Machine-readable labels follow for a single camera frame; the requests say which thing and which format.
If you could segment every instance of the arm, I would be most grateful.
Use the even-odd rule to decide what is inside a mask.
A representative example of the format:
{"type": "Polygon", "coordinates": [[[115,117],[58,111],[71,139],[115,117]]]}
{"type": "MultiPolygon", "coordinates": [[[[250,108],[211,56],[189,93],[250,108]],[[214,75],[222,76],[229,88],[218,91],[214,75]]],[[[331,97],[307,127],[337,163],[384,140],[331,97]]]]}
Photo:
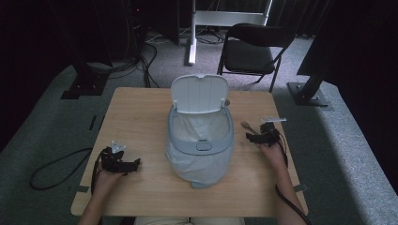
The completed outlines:
{"type": "Polygon", "coordinates": [[[85,207],[82,217],[79,220],[79,225],[97,225],[99,223],[103,206],[106,204],[106,198],[121,176],[123,176],[122,172],[110,173],[102,171],[99,164],[96,187],[90,202],[88,202],[88,205],[85,207]]]}
{"type": "MultiPolygon", "coordinates": [[[[293,203],[301,212],[304,212],[299,202],[299,198],[296,195],[296,191],[293,188],[292,181],[290,179],[289,172],[287,171],[286,165],[284,164],[283,152],[281,147],[275,143],[271,147],[267,147],[264,144],[256,145],[266,156],[269,164],[275,172],[276,184],[279,191],[293,203]]],[[[277,198],[277,218],[278,224],[305,224],[304,220],[281,198],[277,198]]]]}

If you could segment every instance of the black device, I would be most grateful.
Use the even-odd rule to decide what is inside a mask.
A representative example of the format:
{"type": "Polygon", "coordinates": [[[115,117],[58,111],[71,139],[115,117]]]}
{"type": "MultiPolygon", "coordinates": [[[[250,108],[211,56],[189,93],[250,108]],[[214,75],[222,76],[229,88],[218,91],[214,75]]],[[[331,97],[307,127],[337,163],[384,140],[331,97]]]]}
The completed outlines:
{"type": "Polygon", "coordinates": [[[124,151],[113,153],[111,147],[106,147],[100,153],[102,168],[110,173],[130,173],[138,170],[141,159],[138,158],[133,162],[123,162],[124,151]]]}
{"type": "Polygon", "coordinates": [[[272,122],[266,122],[260,126],[261,134],[246,133],[246,138],[251,143],[267,143],[268,146],[272,146],[280,139],[280,132],[275,128],[272,122]]]}

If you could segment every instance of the white stand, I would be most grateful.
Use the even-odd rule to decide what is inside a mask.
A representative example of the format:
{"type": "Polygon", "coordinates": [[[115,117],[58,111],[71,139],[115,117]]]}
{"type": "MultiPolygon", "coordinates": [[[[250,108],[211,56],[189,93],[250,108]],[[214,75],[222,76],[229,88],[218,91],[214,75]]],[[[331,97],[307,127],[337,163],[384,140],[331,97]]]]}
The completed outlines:
{"type": "Polygon", "coordinates": [[[268,0],[264,13],[196,11],[196,0],[192,0],[191,48],[189,64],[195,64],[196,58],[196,25],[233,26],[237,23],[266,25],[272,0],[268,0]]]}

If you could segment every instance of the wooden table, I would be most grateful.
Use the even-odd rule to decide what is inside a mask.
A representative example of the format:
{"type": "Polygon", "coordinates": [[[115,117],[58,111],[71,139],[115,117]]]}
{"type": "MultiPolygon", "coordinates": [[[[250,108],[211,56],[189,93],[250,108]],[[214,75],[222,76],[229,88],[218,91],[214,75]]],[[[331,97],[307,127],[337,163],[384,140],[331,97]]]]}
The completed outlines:
{"type": "MultiPolygon", "coordinates": [[[[235,129],[235,149],[225,177],[209,188],[192,188],[173,171],[165,157],[167,115],[172,106],[170,89],[121,87],[116,89],[103,121],[81,186],[89,187],[100,151],[115,141],[127,146],[124,161],[141,158],[138,172],[119,180],[104,209],[106,216],[159,217],[275,217],[274,176],[262,153],[250,143],[240,122],[259,130],[260,119],[278,117],[268,92],[230,91],[229,110],[235,129]]],[[[281,123],[275,127],[283,134],[281,123]]],[[[299,184],[287,148],[293,185],[299,184]]],[[[71,207],[81,215],[91,197],[77,192],[71,207]]],[[[308,212],[304,196],[298,198],[308,212]]]]}

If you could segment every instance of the chair seat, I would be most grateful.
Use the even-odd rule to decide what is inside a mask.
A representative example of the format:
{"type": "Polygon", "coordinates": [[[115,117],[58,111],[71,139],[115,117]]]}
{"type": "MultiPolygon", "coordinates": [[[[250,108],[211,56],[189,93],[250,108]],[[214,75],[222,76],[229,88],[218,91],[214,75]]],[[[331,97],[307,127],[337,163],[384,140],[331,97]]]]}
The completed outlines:
{"type": "Polygon", "coordinates": [[[270,74],[275,70],[268,47],[258,47],[240,40],[230,40],[225,47],[225,68],[235,72],[270,74]]]}

